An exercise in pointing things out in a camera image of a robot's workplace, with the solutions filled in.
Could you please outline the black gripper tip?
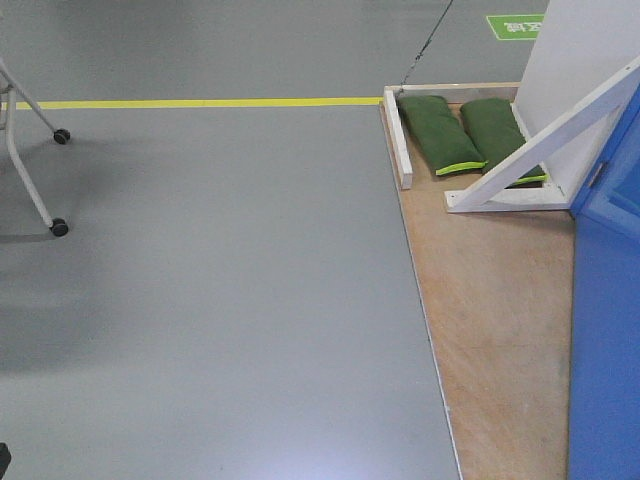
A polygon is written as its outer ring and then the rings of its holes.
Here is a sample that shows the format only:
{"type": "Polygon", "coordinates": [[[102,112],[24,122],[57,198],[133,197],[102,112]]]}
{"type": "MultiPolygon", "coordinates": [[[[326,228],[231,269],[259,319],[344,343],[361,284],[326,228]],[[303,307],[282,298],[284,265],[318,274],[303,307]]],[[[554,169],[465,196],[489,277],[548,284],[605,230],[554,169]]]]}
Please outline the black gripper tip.
{"type": "Polygon", "coordinates": [[[6,443],[0,443],[0,474],[4,474],[11,463],[11,453],[6,443]]]}

